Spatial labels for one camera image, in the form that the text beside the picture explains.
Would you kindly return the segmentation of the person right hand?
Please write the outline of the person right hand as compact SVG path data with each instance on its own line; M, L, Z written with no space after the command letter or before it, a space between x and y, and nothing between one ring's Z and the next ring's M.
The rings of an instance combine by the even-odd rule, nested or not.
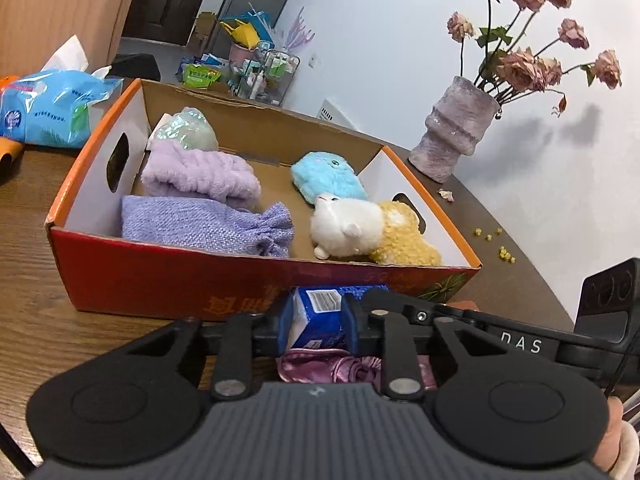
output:
M617 396L608 398L608 428L601 440L594 466L615 480L634 480L639 460L637 431L623 420L624 407Z

